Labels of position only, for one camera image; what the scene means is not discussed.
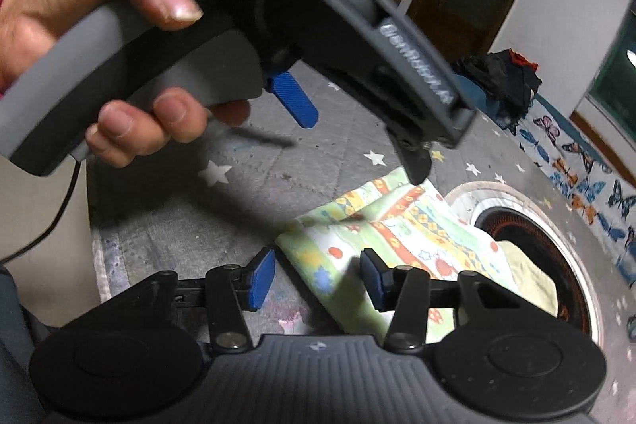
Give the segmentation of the person's left hand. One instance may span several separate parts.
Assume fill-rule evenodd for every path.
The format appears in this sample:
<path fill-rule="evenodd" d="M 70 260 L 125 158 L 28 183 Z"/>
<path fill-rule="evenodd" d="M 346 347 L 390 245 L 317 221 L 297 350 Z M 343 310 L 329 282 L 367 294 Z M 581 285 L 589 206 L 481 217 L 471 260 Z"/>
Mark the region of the person's left hand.
<path fill-rule="evenodd" d="M 11 85 L 45 55 L 80 19 L 106 0 L 1 0 L 1 88 Z M 157 27 L 188 28 L 203 12 L 195 0 L 129 0 Z M 190 143 L 211 118 L 231 127 L 250 115 L 246 100 L 206 108 L 187 91 L 167 88 L 143 112 L 123 100 L 112 100 L 87 128 L 85 141 L 105 163 L 123 168 L 138 156 L 158 152 L 169 141 Z"/>

